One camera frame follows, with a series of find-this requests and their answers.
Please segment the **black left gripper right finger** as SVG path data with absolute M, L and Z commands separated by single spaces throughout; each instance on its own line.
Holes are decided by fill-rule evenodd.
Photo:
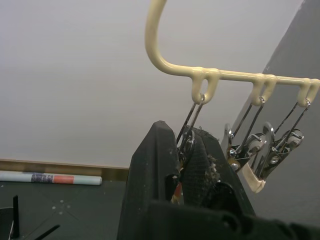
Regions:
M 194 145 L 181 173 L 184 204 L 254 216 L 252 204 L 219 141 L 205 130 L 194 129 L 193 133 Z

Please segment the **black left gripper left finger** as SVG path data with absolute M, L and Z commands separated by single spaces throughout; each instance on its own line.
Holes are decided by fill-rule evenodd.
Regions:
M 171 201 L 180 176 L 178 168 L 175 134 L 165 121 L 156 121 L 131 158 L 117 239 L 134 238 L 152 201 Z

